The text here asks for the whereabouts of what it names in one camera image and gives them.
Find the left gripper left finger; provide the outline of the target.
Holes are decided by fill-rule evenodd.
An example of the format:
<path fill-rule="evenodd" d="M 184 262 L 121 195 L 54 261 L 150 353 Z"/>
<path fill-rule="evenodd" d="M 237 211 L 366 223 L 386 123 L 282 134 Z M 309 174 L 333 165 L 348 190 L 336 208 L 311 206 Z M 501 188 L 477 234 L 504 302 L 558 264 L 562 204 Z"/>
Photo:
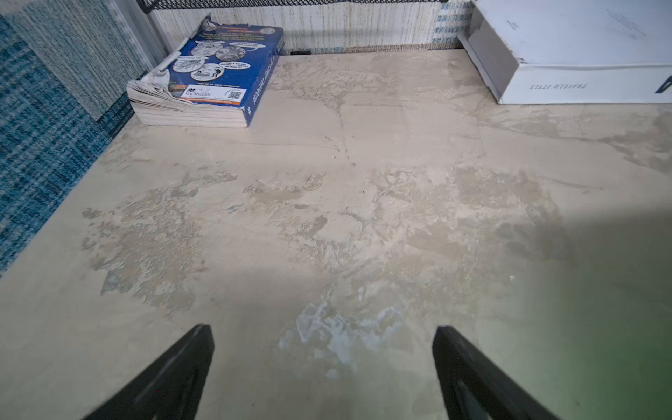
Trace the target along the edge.
<path fill-rule="evenodd" d="M 87 419 L 194 419 L 215 352 L 209 325 L 183 335 Z"/>

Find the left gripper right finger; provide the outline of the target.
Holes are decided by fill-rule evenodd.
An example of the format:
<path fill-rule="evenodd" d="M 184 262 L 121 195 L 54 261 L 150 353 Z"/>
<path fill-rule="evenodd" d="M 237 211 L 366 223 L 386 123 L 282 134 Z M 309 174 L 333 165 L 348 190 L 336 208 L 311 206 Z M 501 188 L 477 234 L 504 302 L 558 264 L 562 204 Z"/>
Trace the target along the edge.
<path fill-rule="evenodd" d="M 432 355 L 448 418 L 556 418 L 454 327 L 437 329 Z"/>

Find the blue printed packet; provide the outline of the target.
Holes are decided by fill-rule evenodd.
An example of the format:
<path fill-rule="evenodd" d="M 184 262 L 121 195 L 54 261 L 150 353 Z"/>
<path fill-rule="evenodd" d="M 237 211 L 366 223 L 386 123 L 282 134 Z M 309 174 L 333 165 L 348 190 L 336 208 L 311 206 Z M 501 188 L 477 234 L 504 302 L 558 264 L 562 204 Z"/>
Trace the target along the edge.
<path fill-rule="evenodd" d="M 280 27 L 207 16 L 164 61 L 127 83 L 129 102 L 143 124 L 246 129 L 284 43 Z"/>

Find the white flat box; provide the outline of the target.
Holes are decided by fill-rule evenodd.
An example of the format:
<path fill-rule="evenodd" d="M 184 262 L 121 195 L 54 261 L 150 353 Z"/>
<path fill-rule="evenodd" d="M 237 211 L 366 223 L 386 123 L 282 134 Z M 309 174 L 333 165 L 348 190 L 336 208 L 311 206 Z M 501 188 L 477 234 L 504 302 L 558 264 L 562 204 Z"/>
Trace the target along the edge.
<path fill-rule="evenodd" d="M 459 38 L 497 103 L 670 103 L 669 1 L 474 2 Z"/>

